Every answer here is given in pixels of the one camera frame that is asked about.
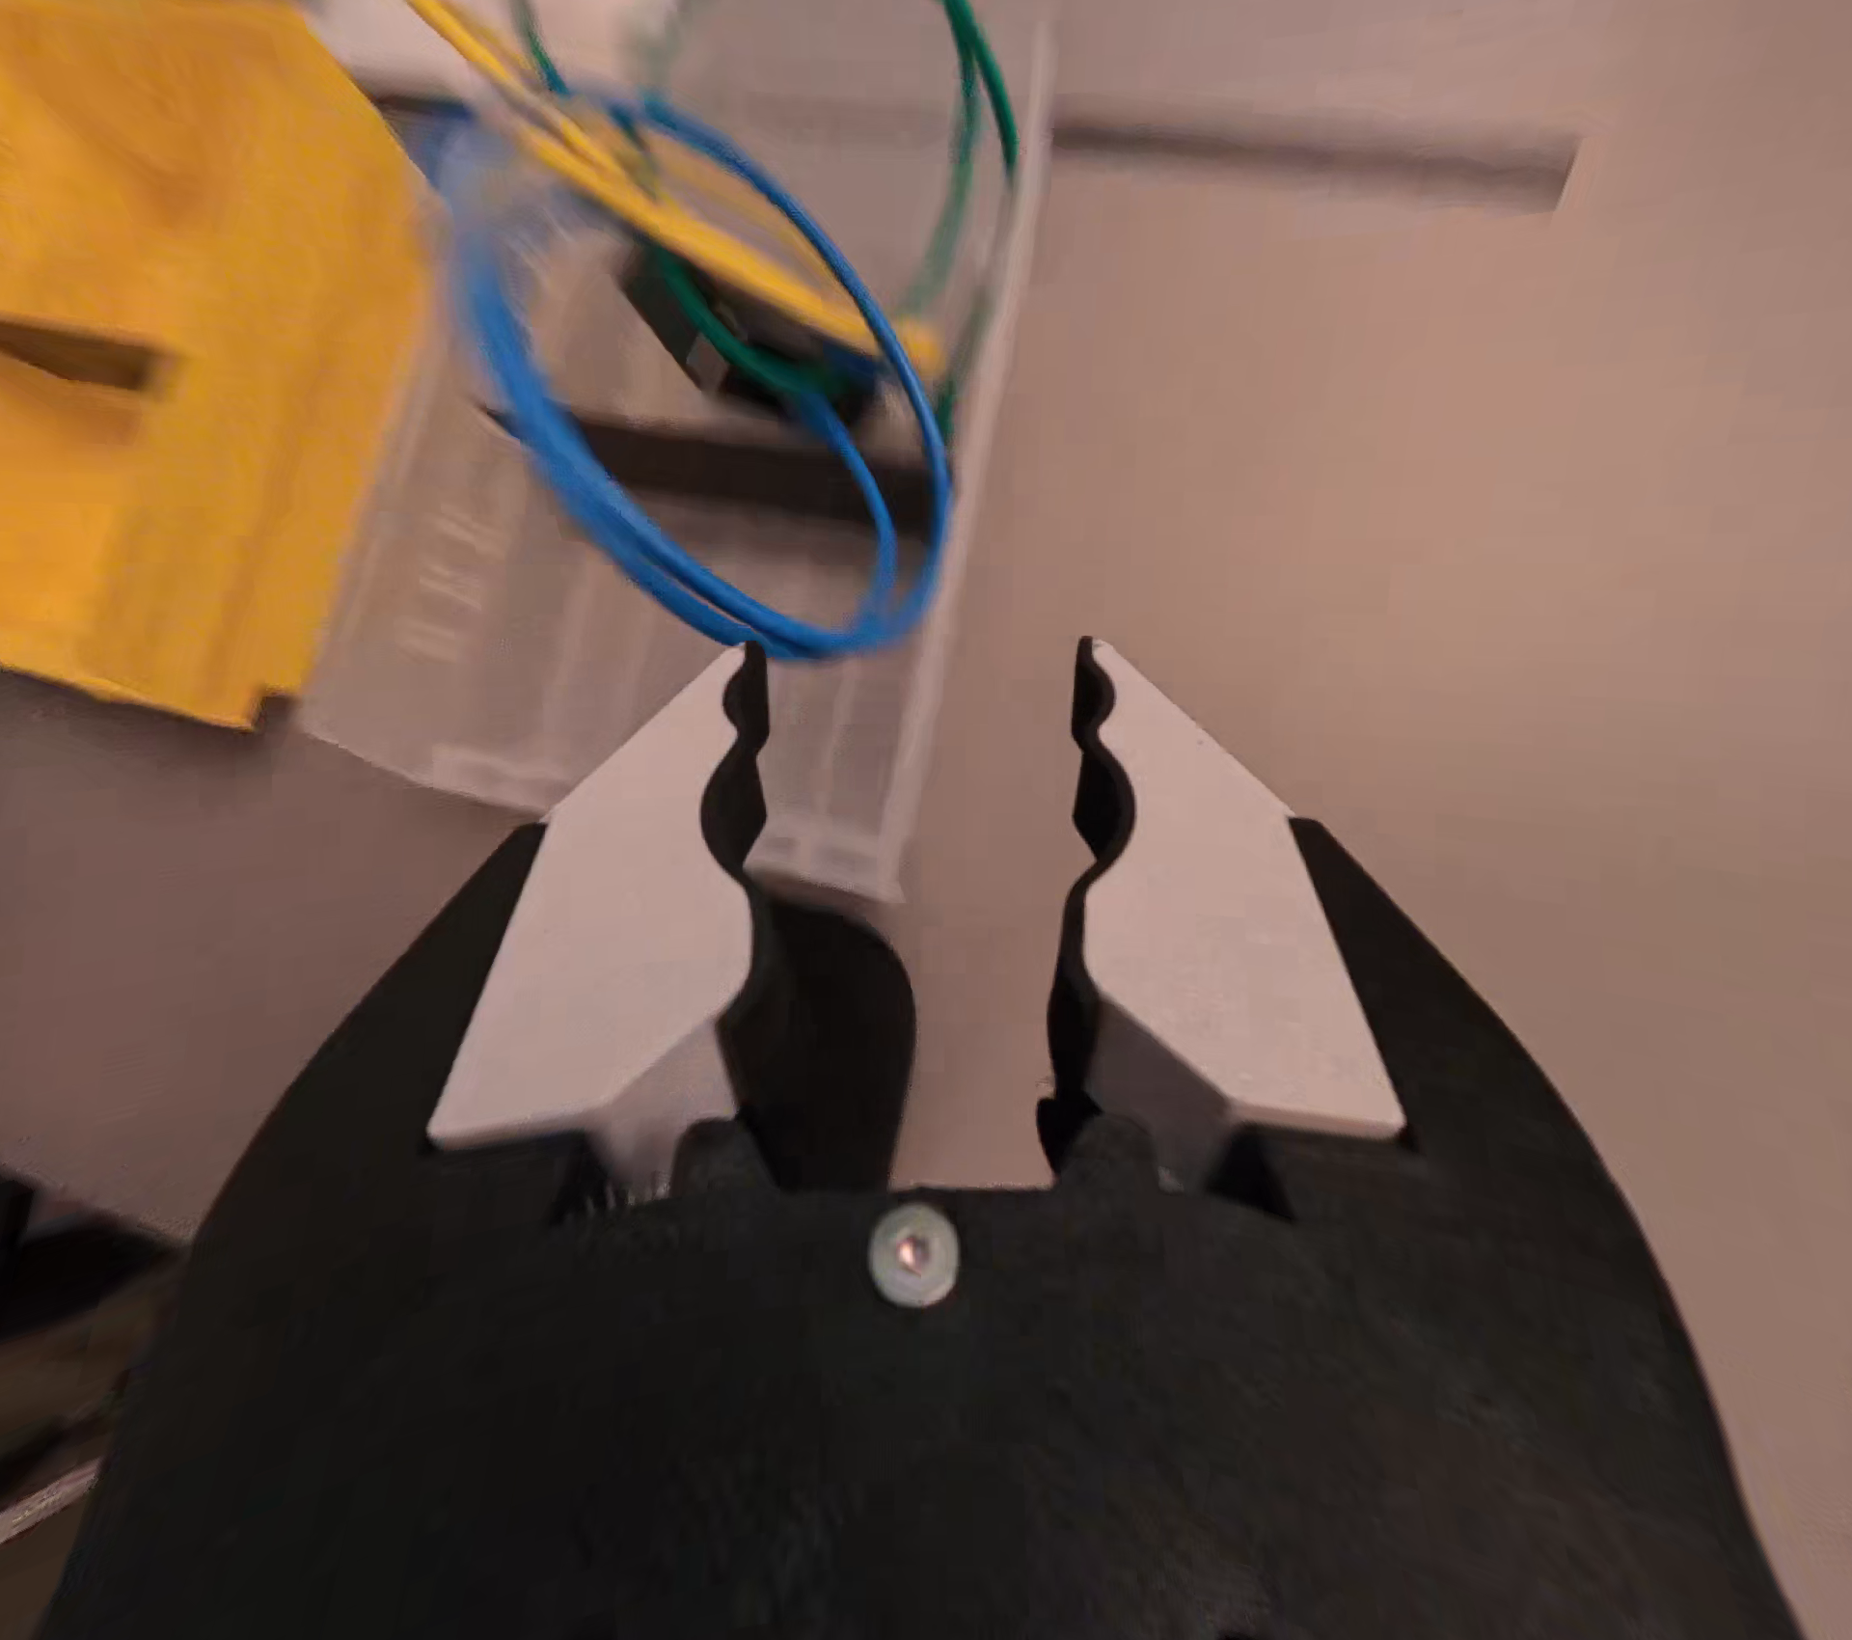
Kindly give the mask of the clear plastic box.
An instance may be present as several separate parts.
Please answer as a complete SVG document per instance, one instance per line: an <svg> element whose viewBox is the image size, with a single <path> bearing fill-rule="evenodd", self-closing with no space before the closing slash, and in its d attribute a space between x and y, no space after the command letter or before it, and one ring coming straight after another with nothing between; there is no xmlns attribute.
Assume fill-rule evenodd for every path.
<svg viewBox="0 0 1852 1640"><path fill-rule="evenodd" d="M698 107L792 176L879 286L906 273L935 184L945 105L927 107L902 76L902 57L921 72L925 49L908 24L848 59L838 86L802 64L775 66L767 45L717 57L692 78ZM964 254L937 308L956 356L956 402L954 504L933 605L912 636L873 655L769 668L767 819L752 867L867 902L902 896L1049 184L1049 16L1010 14L1000 57L1022 157L1012 182L979 174L977 238L989 252ZM630 250L468 136L456 107L400 99L385 115L441 198L505 205L514 282L537 292L536 354L574 419L754 443L786 433L700 394L620 292ZM443 325L404 402L296 722L414 786L539 815L717 651L568 524L493 418L478 373L464 335ZM836 626L867 587L869 526L640 504L696 560L798 620Z"/></svg>

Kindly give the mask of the black flat strip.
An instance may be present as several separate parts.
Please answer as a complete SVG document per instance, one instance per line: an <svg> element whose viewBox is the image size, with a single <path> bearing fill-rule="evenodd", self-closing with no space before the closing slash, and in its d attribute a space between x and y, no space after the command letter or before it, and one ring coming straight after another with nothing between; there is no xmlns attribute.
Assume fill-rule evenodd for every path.
<svg viewBox="0 0 1852 1640"><path fill-rule="evenodd" d="M570 439L580 456L570 475L607 479L607 493L632 500L755 510L809 522L867 526L873 508L838 450L815 439L777 435L734 441L638 423L574 418Z"/></svg>

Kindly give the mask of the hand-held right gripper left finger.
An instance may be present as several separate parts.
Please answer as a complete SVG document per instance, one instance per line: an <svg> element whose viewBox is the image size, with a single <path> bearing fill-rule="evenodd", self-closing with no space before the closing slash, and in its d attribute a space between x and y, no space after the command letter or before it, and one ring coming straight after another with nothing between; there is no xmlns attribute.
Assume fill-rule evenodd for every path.
<svg viewBox="0 0 1852 1640"><path fill-rule="evenodd" d="M543 819L427 1143L578 1137L618 1193L663 1193L682 1135L736 1114L723 1029L773 979L746 871L767 738L767 661L746 643Z"/></svg>

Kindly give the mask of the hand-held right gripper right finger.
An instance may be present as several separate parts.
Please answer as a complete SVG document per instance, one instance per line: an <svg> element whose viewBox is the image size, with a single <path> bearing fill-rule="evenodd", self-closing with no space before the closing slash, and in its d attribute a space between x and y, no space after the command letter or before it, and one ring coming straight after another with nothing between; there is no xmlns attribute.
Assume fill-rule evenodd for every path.
<svg viewBox="0 0 1852 1640"><path fill-rule="evenodd" d="M1170 1189L1282 1131L1394 1145L1408 1120L1294 815L1110 643L1076 643L1072 832L1045 1012L1053 1174L1099 1120Z"/></svg>

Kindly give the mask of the yellow plastic bin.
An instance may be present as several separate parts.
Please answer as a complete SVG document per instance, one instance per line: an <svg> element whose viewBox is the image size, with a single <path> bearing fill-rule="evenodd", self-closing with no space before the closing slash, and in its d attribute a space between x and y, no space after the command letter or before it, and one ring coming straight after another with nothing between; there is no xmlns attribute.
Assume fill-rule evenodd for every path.
<svg viewBox="0 0 1852 1640"><path fill-rule="evenodd" d="M429 317L426 184L292 0L1 0L1 663L302 695Z"/></svg>

